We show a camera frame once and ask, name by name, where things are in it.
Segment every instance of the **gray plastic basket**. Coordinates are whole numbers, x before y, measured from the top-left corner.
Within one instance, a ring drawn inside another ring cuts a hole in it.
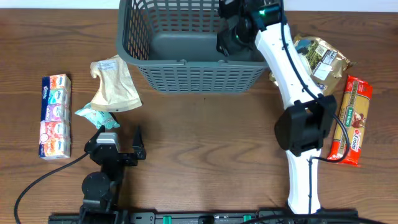
[[[218,0],[121,0],[116,48],[164,93],[239,93],[267,67],[257,50],[225,57],[217,33],[228,24]]]

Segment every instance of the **tissue packet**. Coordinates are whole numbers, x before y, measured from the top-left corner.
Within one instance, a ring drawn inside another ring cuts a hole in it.
[[[55,89],[55,90],[50,90],[50,96],[49,96],[49,104],[63,104],[67,105],[69,104],[69,95],[68,92],[64,89]]]
[[[70,86],[71,86],[71,83],[66,74],[50,76],[50,89],[51,90],[64,89],[70,93]]]
[[[65,75],[42,79],[39,157],[46,160],[70,157],[70,80]]]
[[[87,118],[91,123],[95,125],[97,129],[99,129],[102,125],[105,126],[106,129],[120,127],[120,124],[115,121],[111,113],[96,111],[91,108],[90,103],[86,104],[86,106],[84,106],[82,109],[76,111],[75,114]]]
[[[45,121],[69,121],[69,110],[62,104],[48,105]]]

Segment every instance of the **snack bag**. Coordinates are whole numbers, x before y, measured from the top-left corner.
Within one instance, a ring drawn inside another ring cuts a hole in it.
[[[373,88],[369,83],[348,76],[339,118],[348,132],[351,147],[347,157],[340,162],[342,164],[358,165],[372,91]],[[328,159],[341,158],[345,148],[343,131],[337,126]]]
[[[82,109],[76,111],[75,114],[87,118],[87,120],[93,123],[97,129],[99,129],[102,125],[105,126],[106,129],[120,127],[120,124],[115,121],[111,113],[96,111],[91,108],[90,103],[86,104],[86,106],[84,106]]]
[[[330,95],[343,76],[343,72],[355,63],[350,62],[340,51],[319,37],[294,37],[305,70],[324,95]],[[269,80],[278,86],[272,73]]]

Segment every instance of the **green connector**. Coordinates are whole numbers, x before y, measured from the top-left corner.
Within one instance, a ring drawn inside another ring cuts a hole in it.
[[[172,217],[163,217],[163,224],[172,224]]]
[[[260,16],[266,16],[267,14],[279,11],[279,6],[266,6],[264,9],[259,11]]]
[[[251,215],[244,215],[243,216],[243,221],[244,222],[249,221],[249,220],[251,220]]]

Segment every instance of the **small blue packet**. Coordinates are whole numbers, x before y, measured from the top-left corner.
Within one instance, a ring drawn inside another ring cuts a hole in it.
[[[97,129],[99,129],[102,125],[105,126],[106,129],[120,127],[120,124],[113,119],[109,112],[96,111],[91,108],[90,103],[86,104],[86,106],[82,109],[76,111],[75,114],[87,118],[95,125]]]

